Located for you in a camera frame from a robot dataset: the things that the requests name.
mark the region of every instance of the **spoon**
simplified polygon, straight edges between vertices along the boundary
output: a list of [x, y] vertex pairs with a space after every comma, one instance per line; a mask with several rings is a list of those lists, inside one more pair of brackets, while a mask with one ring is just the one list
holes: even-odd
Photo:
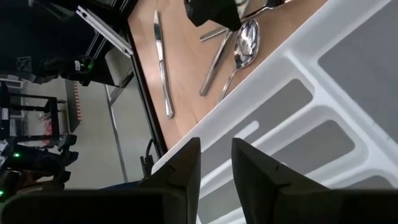
[[217, 104], [226, 96], [226, 92], [239, 69], [248, 66], [256, 58], [260, 45], [260, 28], [255, 20], [247, 21], [236, 35], [234, 45], [235, 69], [225, 83], [223, 92]]

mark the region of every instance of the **cable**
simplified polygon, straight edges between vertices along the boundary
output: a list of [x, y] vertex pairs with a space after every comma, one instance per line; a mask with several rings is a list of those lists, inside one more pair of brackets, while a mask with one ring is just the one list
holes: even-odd
[[155, 143], [155, 142], [154, 142], [153, 139], [150, 139], [150, 140], [149, 140], [148, 146], [147, 146], [147, 150], [146, 150], [146, 152], [145, 152], [145, 157], [148, 157], [148, 156], [149, 156], [150, 147], [151, 147], [152, 144], [154, 144], [154, 143]]
[[141, 166], [142, 166], [142, 173], [144, 174], [144, 178], [149, 177], [152, 172], [152, 167], [154, 166], [154, 158], [152, 155], [149, 155], [150, 147], [152, 144], [154, 144], [154, 140], [151, 139], [148, 142], [147, 150], [145, 152], [145, 158], [144, 156], [140, 157], [141, 160]]

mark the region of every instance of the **knife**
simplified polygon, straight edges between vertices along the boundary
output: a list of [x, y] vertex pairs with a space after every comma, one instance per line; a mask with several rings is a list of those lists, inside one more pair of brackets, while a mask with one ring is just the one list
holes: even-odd
[[157, 10], [155, 11], [154, 30], [155, 30], [157, 55], [159, 56], [160, 76], [162, 77], [163, 94], [164, 94], [165, 108], [166, 108], [166, 117], [168, 119], [170, 119], [170, 118], [173, 118], [173, 116], [174, 116], [174, 108], [173, 108], [173, 103], [171, 100], [169, 80], [167, 78], [166, 63], [164, 60], [162, 26], [160, 24], [159, 12]]

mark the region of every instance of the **floor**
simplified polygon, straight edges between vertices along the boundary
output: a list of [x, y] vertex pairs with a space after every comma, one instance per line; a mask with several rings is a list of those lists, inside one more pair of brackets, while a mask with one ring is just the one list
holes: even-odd
[[[27, 83], [26, 92], [66, 98], [62, 79], [52, 80], [41, 86]], [[79, 94], [82, 122], [74, 132], [78, 140], [71, 147], [71, 151], [80, 154], [78, 160], [67, 167], [72, 176], [66, 183], [66, 188], [99, 189], [123, 183], [126, 179], [141, 179], [143, 174], [139, 157], [144, 155], [151, 135], [136, 79], [132, 79], [112, 106], [120, 150], [116, 144], [105, 86], [99, 83], [79, 86]], [[27, 116], [30, 133], [40, 134], [44, 131], [39, 119], [40, 113], [29, 113]], [[156, 161], [157, 156], [153, 149], [151, 153]], [[126, 178], [123, 176], [122, 164]]]

